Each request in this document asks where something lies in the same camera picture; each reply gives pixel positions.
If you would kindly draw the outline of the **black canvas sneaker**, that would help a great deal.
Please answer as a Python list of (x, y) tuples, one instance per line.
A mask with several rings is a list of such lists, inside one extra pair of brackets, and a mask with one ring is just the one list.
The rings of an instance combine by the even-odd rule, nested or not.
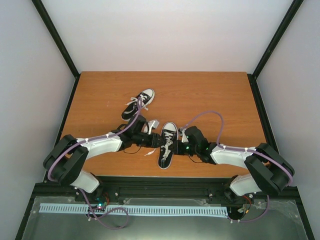
[(143, 90), (136, 97), (131, 97), (121, 114), (122, 120), (129, 121), (140, 109), (148, 110), (147, 106), (152, 103), (154, 98), (155, 91), (151, 88)]
[(179, 139), (178, 128), (173, 122), (167, 122), (164, 124), (160, 135), (165, 140), (165, 144), (160, 146), (158, 166), (165, 170), (170, 167), (172, 162), (174, 154), (170, 150), (170, 146)]

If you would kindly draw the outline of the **white lace of sneaker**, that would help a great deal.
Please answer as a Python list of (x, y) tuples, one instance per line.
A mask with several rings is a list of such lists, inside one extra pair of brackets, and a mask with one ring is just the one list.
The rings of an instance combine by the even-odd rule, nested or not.
[(141, 106), (143, 109), (148, 110), (147, 105), (149, 104), (149, 101), (151, 100), (151, 97), (147, 94), (140, 93), (136, 97), (131, 97), (130, 102), (128, 102), (127, 108), (125, 109), (125, 113), (131, 113), (135, 110), (138, 110), (138, 107)]
[(165, 139), (165, 145), (160, 147), (159, 161), (164, 163), (173, 155), (172, 151), (169, 149), (169, 146), (171, 146), (174, 141), (178, 139), (178, 133), (177, 130), (163, 129), (161, 131), (161, 136)]

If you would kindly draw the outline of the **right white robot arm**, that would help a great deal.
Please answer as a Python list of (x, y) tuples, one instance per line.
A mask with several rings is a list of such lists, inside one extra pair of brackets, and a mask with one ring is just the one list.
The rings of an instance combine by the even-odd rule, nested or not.
[(196, 155), (206, 164), (248, 170), (246, 175), (233, 177), (227, 187), (237, 196), (256, 192), (279, 195), (291, 185), (295, 174), (294, 168), (267, 143), (257, 147), (234, 147), (209, 142), (196, 126), (184, 129), (182, 139), (175, 140), (169, 149), (179, 156)]

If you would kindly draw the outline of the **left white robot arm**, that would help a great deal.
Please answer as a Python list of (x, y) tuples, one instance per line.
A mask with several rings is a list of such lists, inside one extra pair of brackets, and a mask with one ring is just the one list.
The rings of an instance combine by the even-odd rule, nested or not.
[(132, 145), (159, 148), (165, 141), (161, 135), (152, 132), (158, 126), (158, 120), (147, 121), (139, 115), (105, 135), (90, 138), (65, 135), (43, 161), (47, 178), (63, 187), (82, 189), (92, 201), (99, 201), (103, 198), (104, 188), (92, 173), (83, 170), (85, 162), (99, 155), (123, 151)]

